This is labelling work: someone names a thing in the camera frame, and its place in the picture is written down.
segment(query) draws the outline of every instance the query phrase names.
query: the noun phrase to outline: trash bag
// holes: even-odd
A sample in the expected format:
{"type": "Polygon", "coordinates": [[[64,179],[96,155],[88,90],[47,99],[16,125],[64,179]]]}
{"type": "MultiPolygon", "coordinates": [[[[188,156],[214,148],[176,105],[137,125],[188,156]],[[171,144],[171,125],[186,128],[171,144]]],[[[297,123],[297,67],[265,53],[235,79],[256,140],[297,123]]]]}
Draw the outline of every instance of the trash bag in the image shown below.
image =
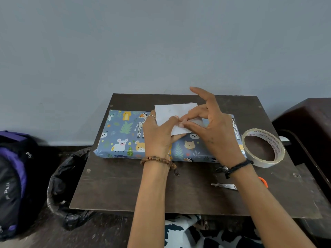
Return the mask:
{"type": "Polygon", "coordinates": [[[72,153],[49,180],[47,206],[66,230],[82,226],[96,214],[95,211],[69,208],[90,151],[91,148],[85,148],[72,153]]]}

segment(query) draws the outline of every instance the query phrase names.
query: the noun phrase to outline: person's right hand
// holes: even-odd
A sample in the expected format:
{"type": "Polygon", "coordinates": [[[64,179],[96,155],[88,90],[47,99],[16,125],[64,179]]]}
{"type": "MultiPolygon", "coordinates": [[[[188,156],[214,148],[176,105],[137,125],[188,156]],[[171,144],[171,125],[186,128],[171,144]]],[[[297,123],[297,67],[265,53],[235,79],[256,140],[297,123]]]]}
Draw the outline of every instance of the person's right hand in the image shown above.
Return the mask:
{"type": "Polygon", "coordinates": [[[231,168],[246,160],[242,154],[234,133],[232,118],[219,109],[216,98],[212,93],[201,88],[190,87],[190,90],[198,94],[206,101],[199,105],[179,120],[185,128],[196,133],[204,142],[208,150],[222,164],[231,168]],[[208,118],[209,125],[206,128],[197,125],[190,119],[202,117],[208,118]]]}

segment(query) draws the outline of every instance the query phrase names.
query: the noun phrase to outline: orange scissors handle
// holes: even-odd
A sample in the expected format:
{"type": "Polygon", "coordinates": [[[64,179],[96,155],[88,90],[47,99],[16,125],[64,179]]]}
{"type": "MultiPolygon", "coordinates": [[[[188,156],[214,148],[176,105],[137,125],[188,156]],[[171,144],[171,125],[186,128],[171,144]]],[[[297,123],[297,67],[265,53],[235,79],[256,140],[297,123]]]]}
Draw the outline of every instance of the orange scissors handle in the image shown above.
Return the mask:
{"type": "Polygon", "coordinates": [[[267,184],[267,181],[264,180],[263,178],[259,177],[259,179],[263,182],[263,184],[268,188],[268,184],[267,184]]]}

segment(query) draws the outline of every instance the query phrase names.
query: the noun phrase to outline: wooden table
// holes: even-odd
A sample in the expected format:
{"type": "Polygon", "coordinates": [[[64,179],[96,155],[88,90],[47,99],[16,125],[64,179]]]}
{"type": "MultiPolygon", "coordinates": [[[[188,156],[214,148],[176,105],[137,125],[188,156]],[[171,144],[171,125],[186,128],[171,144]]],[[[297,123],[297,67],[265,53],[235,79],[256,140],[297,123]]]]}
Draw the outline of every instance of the wooden table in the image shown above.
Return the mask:
{"type": "MultiPolygon", "coordinates": [[[[256,96],[216,96],[224,113],[233,114],[242,134],[259,128],[277,136],[274,127],[256,96]]],[[[197,95],[113,94],[92,151],[97,148],[110,109],[151,111],[155,104],[204,104],[197,95]]],[[[253,137],[248,148],[260,158],[270,158],[270,146],[253,137]]],[[[180,177],[169,173],[165,211],[203,215],[249,216],[237,191],[215,188],[211,183],[232,183],[224,174],[216,174],[214,163],[178,162],[180,177]]],[[[263,169],[254,167],[270,192],[293,218],[321,218],[312,196],[303,185],[289,155],[279,164],[263,169]]],[[[143,167],[136,159],[104,159],[91,152],[77,185],[70,208],[100,211],[133,212],[143,167]]]]}

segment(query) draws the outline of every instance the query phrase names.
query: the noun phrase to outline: ring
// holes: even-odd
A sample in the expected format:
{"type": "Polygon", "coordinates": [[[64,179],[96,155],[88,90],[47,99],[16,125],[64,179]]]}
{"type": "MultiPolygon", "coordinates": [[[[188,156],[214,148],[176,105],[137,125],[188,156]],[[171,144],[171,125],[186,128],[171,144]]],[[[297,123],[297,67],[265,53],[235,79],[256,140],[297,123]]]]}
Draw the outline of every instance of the ring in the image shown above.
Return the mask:
{"type": "Polygon", "coordinates": [[[156,117],[155,117],[155,116],[153,116],[152,114],[149,114],[147,117],[149,117],[149,116],[152,116],[152,117],[154,117],[154,118],[155,118],[155,121],[156,121],[156,117]]]}

